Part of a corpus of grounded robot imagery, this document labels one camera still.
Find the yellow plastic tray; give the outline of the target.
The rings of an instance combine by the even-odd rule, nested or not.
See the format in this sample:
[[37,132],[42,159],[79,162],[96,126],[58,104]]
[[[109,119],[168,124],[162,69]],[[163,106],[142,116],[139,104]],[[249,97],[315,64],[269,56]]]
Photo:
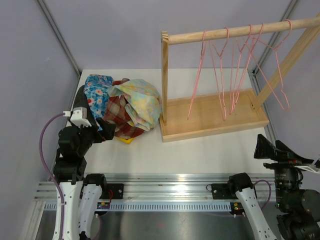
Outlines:
[[125,144],[131,144],[132,141],[134,140],[134,138],[129,138],[129,139],[125,139],[125,138],[121,138],[121,137],[117,137],[117,139]]

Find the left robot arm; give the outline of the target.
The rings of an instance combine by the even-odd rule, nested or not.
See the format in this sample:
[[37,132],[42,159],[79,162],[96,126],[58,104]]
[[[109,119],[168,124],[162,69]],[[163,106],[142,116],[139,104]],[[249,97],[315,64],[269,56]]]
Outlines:
[[95,143],[112,140],[115,124],[97,118],[98,125],[66,126],[58,133],[58,149],[53,167],[53,181],[57,191],[54,240],[89,240],[91,225],[99,199],[113,199],[101,173],[84,175],[85,154]]

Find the red plaid garment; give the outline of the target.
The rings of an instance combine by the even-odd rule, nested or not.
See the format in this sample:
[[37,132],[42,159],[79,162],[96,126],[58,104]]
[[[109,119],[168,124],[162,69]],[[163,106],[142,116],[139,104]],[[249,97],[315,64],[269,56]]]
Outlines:
[[131,118],[125,109],[127,103],[128,101],[123,95],[109,96],[103,116],[105,122],[115,124],[116,129],[114,136],[126,141],[132,140],[145,133],[145,130],[129,124]]

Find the pastel floral garment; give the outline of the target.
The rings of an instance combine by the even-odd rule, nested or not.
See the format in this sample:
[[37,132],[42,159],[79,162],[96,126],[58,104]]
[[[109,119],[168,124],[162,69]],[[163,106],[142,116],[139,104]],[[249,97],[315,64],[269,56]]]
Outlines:
[[156,88],[143,79],[132,79],[108,90],[109,97],[124,97],[129,125],[150,131],[157,126],[162,113],[162,99]]

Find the dark grey dotted garment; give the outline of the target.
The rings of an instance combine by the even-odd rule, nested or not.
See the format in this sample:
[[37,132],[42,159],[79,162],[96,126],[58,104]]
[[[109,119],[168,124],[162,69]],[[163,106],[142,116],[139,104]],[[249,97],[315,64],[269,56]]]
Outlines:
[[75,98],[74,98],[74,101],[73,101],[73,106],[72,106],[72,110],[74,111],[75,108],[85,108],[87,110],[87,119],[92,122],[94,121],[94,117],[93,117],[93,114],[91,112],[91,109],[90,109],[90,106],[89,106],[89,103],[88,103],[88,99],[87,99],[87,96],[86,94],[84,93],[84,88],[85,86],[82,85],[76,95],[75,95]]

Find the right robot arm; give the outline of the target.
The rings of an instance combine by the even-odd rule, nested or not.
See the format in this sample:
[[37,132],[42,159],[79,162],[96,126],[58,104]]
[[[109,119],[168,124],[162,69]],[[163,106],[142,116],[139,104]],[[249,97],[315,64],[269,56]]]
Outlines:
[[[266,169],[274,171],[277,227],[285,240],[318,240],[320,238],[320,193],[302,189],[303,172],[319,174],[319,160],[296,154],[280,140],[271,143],[264,135],[257,135],[254,159],[270,159]],[[256,198],[254,185],[245,172],[231,175],[227,193],[240,200],[256,240],[275,240]]]

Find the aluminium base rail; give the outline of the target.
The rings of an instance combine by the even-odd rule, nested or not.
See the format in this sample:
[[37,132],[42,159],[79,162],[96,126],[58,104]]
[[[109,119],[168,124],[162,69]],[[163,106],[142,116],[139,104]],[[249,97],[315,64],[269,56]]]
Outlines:
[[107,173],[108,184],[124,184],[123,199],[110,200],[111,212],[227,212],[233,200],[213,199],[211,184],[225,184],[222,174]]

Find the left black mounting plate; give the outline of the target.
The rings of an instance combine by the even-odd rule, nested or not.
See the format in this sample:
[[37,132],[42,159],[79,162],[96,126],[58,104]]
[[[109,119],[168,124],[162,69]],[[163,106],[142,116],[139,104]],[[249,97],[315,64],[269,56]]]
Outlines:
[[122,200],[124,196],[123,183],[108,183],[103,189],[100,199],[102,200]]

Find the wooden clothes rack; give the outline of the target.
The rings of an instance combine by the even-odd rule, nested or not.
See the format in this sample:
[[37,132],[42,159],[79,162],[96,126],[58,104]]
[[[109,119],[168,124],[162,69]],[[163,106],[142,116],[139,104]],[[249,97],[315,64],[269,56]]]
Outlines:
[[[312,18],[291,20],[292,31],[303,29],[303,34],[294,44],[287,56],[279,61],[282,80],[302,54],[309,48],[320,33],[320,18],[318,16]],[[261,29],[261,24],[252,25],[252,35],[257,38]],[[266,86],[259,92],[255,93],[249,84],[249,65],[244,75],[244,82],[239,94],[238,102],[234,112],[229,115],[230,111],[230,82],[232,72],[232,48],[233,40],[237,37],[240,46],[247,39],[250,26],[232,27],[229,29],[229,40],[225,47],[222,57],[223,79],[224,79],[224,101],[226,106],[226,120],[222,120],[221,108],[217,94],[217,86],[213,63],[209,68],[202,68],[197,86],[196,96],[191,109],[189,120],[187,120],[190,107],[192,93],[189,97],[181,97],[176,99],[168,98],[168,73],[169,73],[169,47],[173,45],[189,44],[200,42],[202,44],[203,32],[191,32],[184,34],[170,35],[166,31],[161,34],[161,86],[162,86],[162,114],[160,116],[160,128],[162,140],[164,142],[173,142],[199,138],[211,135],[225,134],[237,131],[244,131],[256,128],[263,128],[269,123],[269,119],[263,110],[263,103],[272,94],[269,87]],[[262,34],[285,32],[289,33],[290,25],[288,22],[264,23]],[[210,57],[209,41],[213,40],[214,44],[220,52],[227,40],[227,31],[225,28],[218,30],[206,30],[206,50],[205,57]],[[216,66],[218,83],[220,84],[220,60],[214,48],[213,57]],[[239,78],[244,69],[247,48],[244,49],[239,65]],[[233,63],[233,77],[236,75],[238,64],[238,47],[235,50]],[[195,85],[196,73],[187,76],[184,73],[178,74],[176,77],[176,85],[180,88],[191,84]],[[274,74],[268,78],[271,87],[281,86],[278,74]]]

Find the black mounting plate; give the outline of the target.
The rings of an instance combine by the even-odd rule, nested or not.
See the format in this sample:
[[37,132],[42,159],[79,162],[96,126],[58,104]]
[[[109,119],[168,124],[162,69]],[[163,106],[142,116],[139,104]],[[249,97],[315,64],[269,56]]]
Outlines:
[[122,200],[124,196],[123,183],[108,183],[103,189],[100,199],[102,200]]
[[211,186],[212,198],[214,200],[235,200],[236,195],[231,192],[227,183],[213,183]]

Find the blue floral garment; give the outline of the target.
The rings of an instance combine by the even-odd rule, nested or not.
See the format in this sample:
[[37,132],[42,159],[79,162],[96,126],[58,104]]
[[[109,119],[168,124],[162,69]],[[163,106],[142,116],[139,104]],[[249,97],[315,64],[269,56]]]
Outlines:
[[86,95],[93,118],[103,118],[109,100],[108,91],[113,86],[114,79],[108,75],[90,74],[84,84]]

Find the pink hanger of red skirt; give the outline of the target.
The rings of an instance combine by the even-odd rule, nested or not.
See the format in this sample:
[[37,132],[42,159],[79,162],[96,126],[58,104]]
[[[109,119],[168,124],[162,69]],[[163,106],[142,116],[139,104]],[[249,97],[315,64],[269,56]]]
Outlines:
[[282,95],[284,96],[285,102],[287,104],[287,107],[284,107],[283,104],[281,103],[280,99],[278,98],[278,96],[276,95],[274,88],[271,87],[271,82],[267,79],[267,77],[265,76],[264,72],[261,69],[261,65],[256,62],[256,65],[258,67],[258,69],[260,70],[264,80],[267,83],[267,86],[269,87],[269,89],[271,90],[271,93],[274,95],[274,97],[276,98],[277,102],[279,103],[280,107],[284,110],[284,111],[288,111],[290,109],[290,104],[287,98],[286,93],[284,92],[283,88],[284,88],[284,83],[283,83],[283,77],[282,77],[282,73],[281,73],[281,68],[280,68],[280,64],[279,64],[279,58],[278,58],[278,49],[279,47],[283,44],[283,42],[290,36],[291,32],[292,32],[292,22],[289,19],[285,19],[283,22],[288,22],[289,23],[289,32],[288,34],[280,41],[280,43],[278,43],[276,46],[271,46],[269,43],[266,43],[262,40],[260,40],[260,37],[253,37],[253,40],[257,40],[258,42],[262,43],[263,45],[265,45],[268,49],[273,50],[274,51],[274,55],[275,55],[275,61],[276,61],[276,66],[277,66],[277,70],[276,70],[276,74],[278,76],[278,79],[280,80],[280,92],[282,93]]

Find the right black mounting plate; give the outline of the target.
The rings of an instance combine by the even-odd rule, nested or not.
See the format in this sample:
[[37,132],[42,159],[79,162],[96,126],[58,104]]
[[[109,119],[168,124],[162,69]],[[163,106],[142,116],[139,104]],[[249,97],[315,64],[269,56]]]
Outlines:
[[235,200],[236,195],[231,192],[227,183],[213,183],[211,186],[212,198],[214,200]]

